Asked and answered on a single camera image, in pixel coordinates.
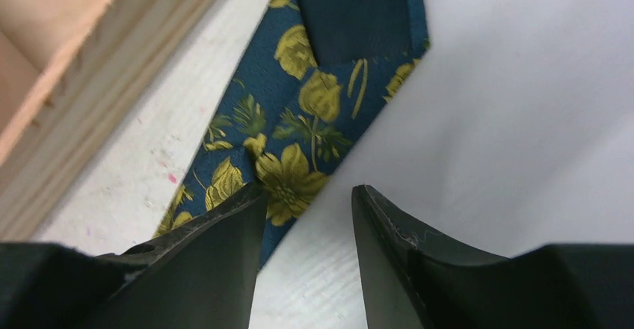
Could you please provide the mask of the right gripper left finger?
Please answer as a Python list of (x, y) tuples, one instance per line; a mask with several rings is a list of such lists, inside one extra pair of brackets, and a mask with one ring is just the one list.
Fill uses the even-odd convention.
[(3, 328), (246, 328), (268, 196), (256, 183), (122, 254), (1, 244)]

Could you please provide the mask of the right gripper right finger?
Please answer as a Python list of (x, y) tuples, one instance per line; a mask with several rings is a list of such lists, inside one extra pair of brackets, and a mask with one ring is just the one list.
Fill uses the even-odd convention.
[(631, 328), (633, 246), (554, 244), (506, 258), (351, 193), (370, 328)]

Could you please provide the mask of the blue yellow floral tie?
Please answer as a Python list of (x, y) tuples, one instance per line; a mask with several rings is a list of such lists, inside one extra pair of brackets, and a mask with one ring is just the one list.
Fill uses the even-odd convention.
[(269, 0), (157, 234), (258, 182), (265, 263), (429, 48), (424, 0)]

